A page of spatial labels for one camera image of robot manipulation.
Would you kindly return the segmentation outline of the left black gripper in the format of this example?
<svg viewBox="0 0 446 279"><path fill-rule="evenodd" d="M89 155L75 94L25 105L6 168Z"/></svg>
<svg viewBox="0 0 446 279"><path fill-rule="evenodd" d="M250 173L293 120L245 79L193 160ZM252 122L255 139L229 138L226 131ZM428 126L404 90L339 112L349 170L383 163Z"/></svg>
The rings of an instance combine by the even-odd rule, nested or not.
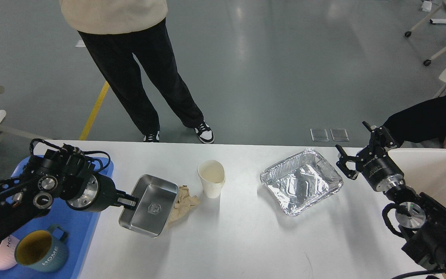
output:
<svg viewBox="0 0 446 279"><path fill-rule="evenodd" d="M86 212L101 212L110 205L115 207L123 206L127 210L135 210L138 200L137 197L116 189L110 177L95 174L89 179L83 194L79 198L67 201L67 206L72 210Z"/></svg>

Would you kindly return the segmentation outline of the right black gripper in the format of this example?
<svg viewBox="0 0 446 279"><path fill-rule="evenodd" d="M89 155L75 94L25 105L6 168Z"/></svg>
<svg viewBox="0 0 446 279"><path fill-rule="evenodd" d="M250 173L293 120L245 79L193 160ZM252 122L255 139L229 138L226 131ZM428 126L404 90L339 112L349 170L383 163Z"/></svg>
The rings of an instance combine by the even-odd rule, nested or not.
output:
<svg viewBox="0 0 446 279"><path fill-rule="evenodd" d="M363 162L362 157L348 155L341 145L336 145L339 160L336 166L349 179L356 180L359 174L357 169L349 169L347 162L361 163L360 173L364 176L371 188L376 192L387 192L392 188L400 188L405 184L403 171L389 157L390 150L398 148L398 142L392 137L385 126L377 127L363 121L362 124L371 133L366 146L367 154L372 156Z"/></svg>

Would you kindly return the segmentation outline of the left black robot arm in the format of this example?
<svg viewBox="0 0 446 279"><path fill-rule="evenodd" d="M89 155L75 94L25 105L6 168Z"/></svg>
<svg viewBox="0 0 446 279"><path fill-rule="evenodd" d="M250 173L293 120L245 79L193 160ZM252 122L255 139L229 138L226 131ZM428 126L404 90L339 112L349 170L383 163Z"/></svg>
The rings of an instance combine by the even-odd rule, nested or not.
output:
<svg viewBox="0 0 446 279"><path fill-rule="evenodd" d="M46 215L59 198L72 210L85 212L138 206L139 198L116 189L113 180L100 173L109 163L93 158L96 151L58 146L41 138L34 138L29 150L22 173L0 180L0 243L32 219Z"/></svg>

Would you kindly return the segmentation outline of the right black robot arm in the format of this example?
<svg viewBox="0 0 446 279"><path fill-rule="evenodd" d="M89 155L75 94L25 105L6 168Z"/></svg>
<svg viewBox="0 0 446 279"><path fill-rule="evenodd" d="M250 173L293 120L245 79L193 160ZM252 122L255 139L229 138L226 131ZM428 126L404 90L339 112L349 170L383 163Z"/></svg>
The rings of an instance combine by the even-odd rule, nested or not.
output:
<svg viewBox="0 0 446 279"><path fill-rule="evenodd" d="M375 192L390 201L382 210L384 224L405 240L402 251L424 269L398 278L446 274L446 207L406 184L403 171L389 156L389 151L400 145L385 126L372 126L366 121L362 124L370 132L369 143L355 156L336 145L336 166L352 180L361 174Z"/></svg>

